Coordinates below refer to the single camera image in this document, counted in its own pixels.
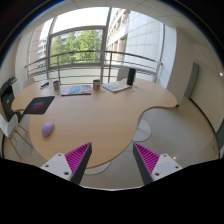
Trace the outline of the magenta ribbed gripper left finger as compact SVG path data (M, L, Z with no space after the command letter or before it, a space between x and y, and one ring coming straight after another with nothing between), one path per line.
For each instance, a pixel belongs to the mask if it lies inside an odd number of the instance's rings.
M90 142L63 154L57 153L41 168L76 185L79 185L92 154Z

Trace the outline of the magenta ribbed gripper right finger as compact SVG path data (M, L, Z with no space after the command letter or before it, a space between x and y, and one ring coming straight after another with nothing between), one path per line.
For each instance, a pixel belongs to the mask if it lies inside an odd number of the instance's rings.
M133 144L133 154L145 185L182 169L168 154L158 154L138 143Z

